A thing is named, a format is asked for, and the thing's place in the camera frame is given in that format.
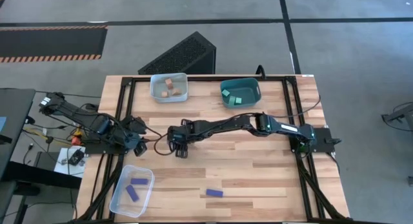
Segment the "plastic bin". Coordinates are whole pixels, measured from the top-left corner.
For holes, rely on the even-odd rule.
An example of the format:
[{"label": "plastic bin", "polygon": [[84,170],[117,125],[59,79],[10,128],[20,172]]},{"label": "plastic bin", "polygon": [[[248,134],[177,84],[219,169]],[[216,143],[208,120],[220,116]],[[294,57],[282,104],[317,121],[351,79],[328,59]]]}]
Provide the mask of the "plastic bin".
[{"label": "plastic bin", "polygon": [[[261,91],[255,78],[231,79],[222,81],[221,96],[227,108],[245,108],[261,99]],[[241,98],[241,102],[235,103],[236,98]]]},{"label": "plastic bin", "polygon": [[[126,187],[130,185],[130,180],[132,178],[143,178],[148,180],[147,185],[132,185],[139,197],[135,202],[132,201],[129,193],[126,191]],[[110,201],[110,211],[133,218],[142,215],[148,205],[154,181],[155,177],[151,170],[132,165],[124,166],[119,181],[117,182],[114,195]]]},{"label": "plastic bin", "polygon": [[[171,96],[171,90],[168,90],[165,80],[170,78],[174,84],[174,88],[179,88],[182,91],[180,96]],[[161,93],[168,91],[169,97],[163,98]],[[150,78],[150,95],[158,103],[180,102],[188,99],[188,77],[185,73],[172,74],[157,74]]]}]

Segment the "purple block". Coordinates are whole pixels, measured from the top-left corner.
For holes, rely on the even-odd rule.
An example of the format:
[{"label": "purple block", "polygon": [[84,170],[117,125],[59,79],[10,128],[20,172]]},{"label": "purple block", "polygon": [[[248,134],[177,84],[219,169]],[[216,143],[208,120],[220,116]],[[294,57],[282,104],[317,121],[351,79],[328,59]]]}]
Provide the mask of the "purple block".
[{"label": "purple block", "polygon": [[224,196],[223,191],[218,191],[218,190],[213,190],[213,189],[207,189],[206,194],[208,196],[217,196],[217,197],[220,197],[220,198],[222,198]]},{"label": "purple block", "polygon": [[128,185],[126,187],[126,191],[128,191],[130,198],[132,199],[133,202],[137,202],[139,200],[139,197],[137,196],[135,189],[133,188],[132,185]]},{"label": "purple block", "polygon": [[145,178],[132,178],[130,179],[131,185],[147,185],[148,179]]}]

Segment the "yellow wire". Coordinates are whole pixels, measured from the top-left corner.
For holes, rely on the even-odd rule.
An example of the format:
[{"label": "yellow wire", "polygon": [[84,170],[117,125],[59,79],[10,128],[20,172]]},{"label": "yellow wire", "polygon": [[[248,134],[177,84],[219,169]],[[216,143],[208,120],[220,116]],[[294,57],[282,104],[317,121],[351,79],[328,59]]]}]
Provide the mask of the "yellow wire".
[{"label": "yellow wire", "polygon": [[[39,136],[39,137],[41,137],[41,138],[43,138],[43,139],[45,139],[45,140],[48,139],[46,136],[44,136],[44,135],[36,132],[34,129],[26,128],[25,131],[27,131],[27,132],[29,132],[29,133],[31,133],[31,134],[35,134],[35,135],[37,135],[37,136]],[[69,146],[69,147],[72,146],[71,144],[65,143],[64,141],[60,141],[60,140],[58,140],[58,139],[54,139],[54,141],[56,141],[56,143],[59,144],[59,145]]]}]

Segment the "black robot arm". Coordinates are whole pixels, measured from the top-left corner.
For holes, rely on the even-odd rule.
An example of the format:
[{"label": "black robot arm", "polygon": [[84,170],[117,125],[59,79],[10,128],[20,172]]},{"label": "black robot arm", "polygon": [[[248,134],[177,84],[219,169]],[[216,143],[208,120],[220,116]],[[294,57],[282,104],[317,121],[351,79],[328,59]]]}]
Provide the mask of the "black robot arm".
[{"label": "black robot arm", "polygon": [[98,139],[100,145],[118,148],[122,153],[133,150],[136,156],[141,156],[147,150],[147,140],[140,136],[146,134],[146,125],[139,117],[128,116],[118,121],[109,114],[83,110],[67,102],[58,92],[47,94],[39,106],[40,112],[46,116],[64,116],[80,124],[89,130],[90,139]]},{"label": "black robot arm", "polygon": [[267,137],[270,134],[284,134],[296,137],[303,145],[316,144],[314,129],[311,125],[300,127],[279,123],[272,116],[264,113],[240,114],[221,121],[190,121],[183,119],[181,126],[169,127],[167,138],[171,149],[175,150],[176,157],[188,157],[188,144],[202,141],[213,134],[234,130],[246,130],[257,137]]}]

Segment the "orange striped tape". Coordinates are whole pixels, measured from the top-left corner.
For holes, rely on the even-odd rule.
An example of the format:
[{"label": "orange striped tape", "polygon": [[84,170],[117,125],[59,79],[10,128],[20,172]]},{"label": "orange striped tape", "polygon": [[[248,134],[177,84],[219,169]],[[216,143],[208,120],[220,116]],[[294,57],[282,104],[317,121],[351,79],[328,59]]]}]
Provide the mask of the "orange striped tape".
[{"label": "orange striped tape", "polygon": [[108,26],[56,26],[56,27],[19,27],[19,28],[0,28],[0,31],[18,31],[18,30],[78,30],[78,29],[93,29],[105,28]]},{"label": "orange striped tape", "polygon": [[75,55],[75,56],[30,56],[30,57],[0,57],[0,63],[27,63],[27,62],[49,62],[49,61],[75,61],[96,60],[102,55]]}]

